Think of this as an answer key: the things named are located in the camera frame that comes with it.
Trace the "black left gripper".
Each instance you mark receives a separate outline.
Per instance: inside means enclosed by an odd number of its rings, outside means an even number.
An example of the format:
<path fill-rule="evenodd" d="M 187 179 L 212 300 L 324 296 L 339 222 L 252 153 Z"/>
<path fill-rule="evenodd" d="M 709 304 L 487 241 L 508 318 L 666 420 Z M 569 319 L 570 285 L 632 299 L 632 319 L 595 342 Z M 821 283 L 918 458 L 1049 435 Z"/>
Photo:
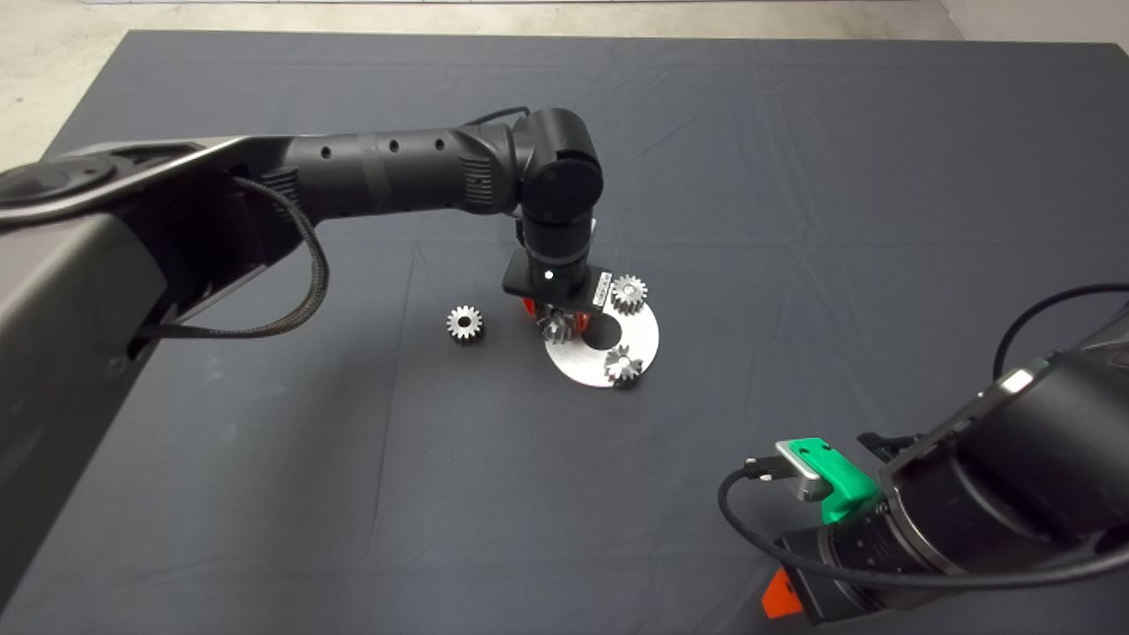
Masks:
<path fill-rule="evenodd" d="M 504 292 L 520 297 L 528 315 L 537 315 L 537 304 L 577 313 L 577 331 L 585 331 L 590 313 L 603 312 L 612 281 L 611 270 L 590 266 L 585 258 L 548 264 L 530 250 L 516 250 L 505 268 Z"/>

